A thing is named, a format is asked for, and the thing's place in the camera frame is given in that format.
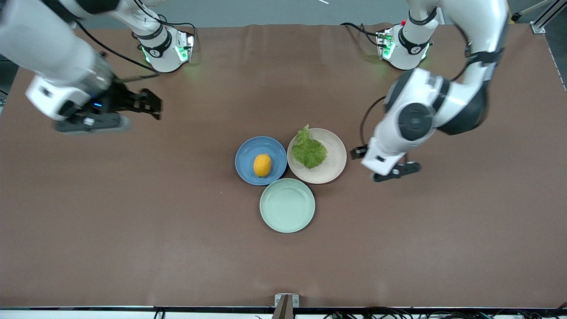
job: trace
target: metal bracket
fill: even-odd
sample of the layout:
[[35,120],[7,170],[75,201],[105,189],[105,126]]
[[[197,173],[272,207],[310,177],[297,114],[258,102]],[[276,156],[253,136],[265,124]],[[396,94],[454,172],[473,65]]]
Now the metal bracket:
[[540,29],[537,29],[534,25],[533,21],[530,21],[530,27],[532,28],[532,32],[534,34],[540,34],[540,33],[545,33],[545,28],[541,27]]
[[4,94],[4,91],[0,90],[0,110],[6,104],[6,100],[8,100],[8,95]]
[[274,307],[277,307],[281,298],[286,296],[286,295],[291,297],[293,308],[299,308],[299,295],[296,294],[296,293],[278,293],[278,294],[276,294],[274,296]]
[[274,298],[276,300],[276,310],[272,319],[293,319],[293,308],[299,307],[299,295],[278,293]]

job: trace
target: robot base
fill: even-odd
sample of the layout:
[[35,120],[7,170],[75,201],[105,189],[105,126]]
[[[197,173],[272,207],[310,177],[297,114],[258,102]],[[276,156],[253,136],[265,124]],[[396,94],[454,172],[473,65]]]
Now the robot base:
[[154,57],[142,47],[146,61],[161,73],[171,73],[179,69],[183,63],[191,62],[194,47],[194,35],[174,28],[167,28],[173,41],[170,47],[163,52],[162,57]]
[[378,55],[380,55],[380,58],[388,61],[394,68],[409,70],[417,67],[421,60],[425,59],[429,44],[422,50],[421,54],[409,54],[407,49],[400,45],[398,34],[401,28],[402,25],[398,24],[376,35],[377,43],[386,46],[384,48],[378,47]]

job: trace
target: gray floor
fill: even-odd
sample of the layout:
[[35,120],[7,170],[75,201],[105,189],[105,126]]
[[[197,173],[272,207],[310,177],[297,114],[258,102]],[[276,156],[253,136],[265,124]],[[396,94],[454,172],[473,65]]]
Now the gray floor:
[[[520,12],[536,3],[539,0],[508,0],[510,11]],[[529,14],[523,15],[516,23],[529,23],[534,21],[539,14],[543,12],[546,7],[537,9]],[[545,27],[545,37],[549,44],[549,48],[553,53],[553,58],[562,75],[563,79],[567,79],[567,10],[563,10],[553,18],[551,22]]]
[[[170,22],[191,22],[197,27],[239,27],[249,24],[374,24],[397,23],[407,17],[408,5],[402,0],[169,0],[154,11]],[[511,12],[521,11],[538,0],[509,0]],[[519,22],[533,20],[542,9],[523,16]],[[84,22],[87,28],[125,28],[108,17],[96,16]],[[558,69],[567,76],[567,10],[546,26],[549,46]],[[0,89],[9,92],[17,67],[0,62]]]

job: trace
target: beige plate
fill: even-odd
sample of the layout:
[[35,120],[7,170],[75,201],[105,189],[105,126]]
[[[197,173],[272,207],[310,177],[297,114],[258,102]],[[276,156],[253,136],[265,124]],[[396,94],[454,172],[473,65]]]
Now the beige plate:
[[307,183],[324,184],[337,178],[346,165],[346,149],[341,139],[333,132],[322,128],[310,128],[311,138],[318,140],[327,148],[327,157],[321,165],[312,169],[306,168],[303,164],[293,158],[291,148],[295,144],[295,137],[287,147],[287,162],[291,171],[300,179]]

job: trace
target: blue plate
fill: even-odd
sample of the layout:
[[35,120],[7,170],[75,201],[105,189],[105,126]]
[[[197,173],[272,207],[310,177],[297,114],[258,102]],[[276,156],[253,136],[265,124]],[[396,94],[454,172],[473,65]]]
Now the blue plate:
[[[267,154],[272,158],[272,169],[264,177],[254,173],[254,160],[260,154]],[[257,136],[244,142],[236,153],[234,161],[236,172],[247,183],[252,185],[269,185],[280,179],[287,168],[287,154],[280,142],[268,136]]]

